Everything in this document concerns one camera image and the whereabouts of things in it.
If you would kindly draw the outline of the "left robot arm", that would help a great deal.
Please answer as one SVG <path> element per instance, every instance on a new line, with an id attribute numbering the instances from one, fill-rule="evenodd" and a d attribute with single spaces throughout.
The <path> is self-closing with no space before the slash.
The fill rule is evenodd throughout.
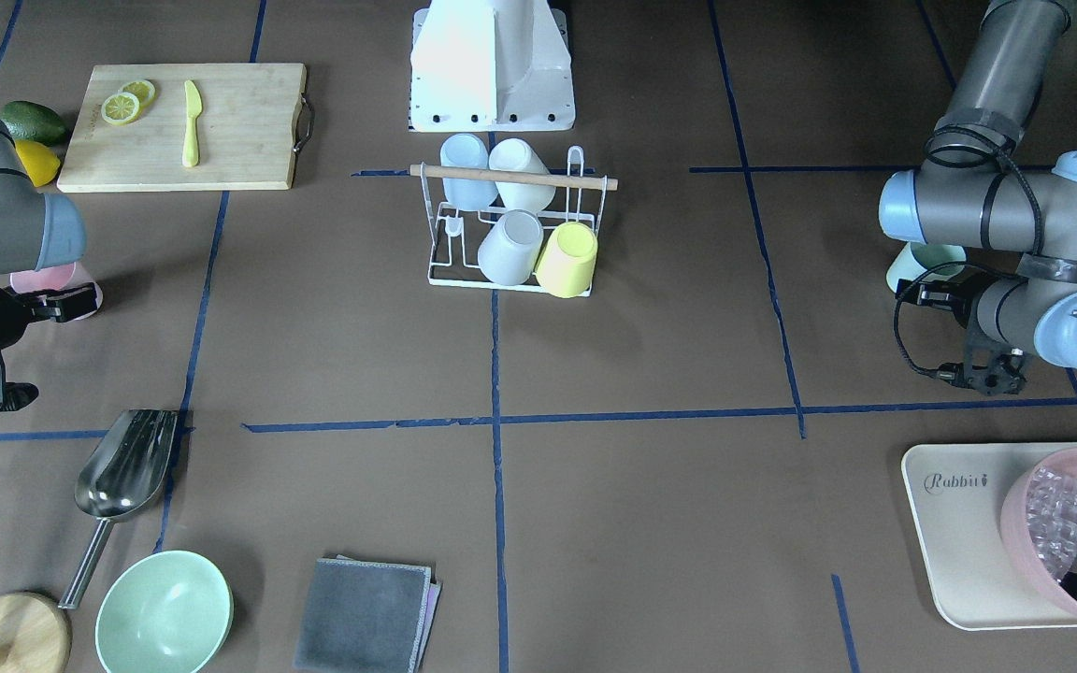
<path id="1" fill-rule="evenodd" d="M 1077 369 L 1077 150 L 1018 171 L 1043 73 L 1072 1 L 993 1 L 925 160 L 889 179 L 881 229 L 897 241 L 1021 256 L 1013 279 L 971 298 L 969 324 L 1004 348 Z"/>

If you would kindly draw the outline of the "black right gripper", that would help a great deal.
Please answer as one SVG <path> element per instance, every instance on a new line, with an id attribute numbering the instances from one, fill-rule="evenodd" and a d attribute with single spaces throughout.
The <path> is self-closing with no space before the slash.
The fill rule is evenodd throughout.
<path id="1" fill-rule="evenodd" d="M 33 322 L 74 322 L 94 316 L 101 308 L 99 290 L 94 284 L 78 284 L 60 290 L 42 289 L 32 293 L 16 293 L 11 290 L 11 294 L 33 316 Z"/>

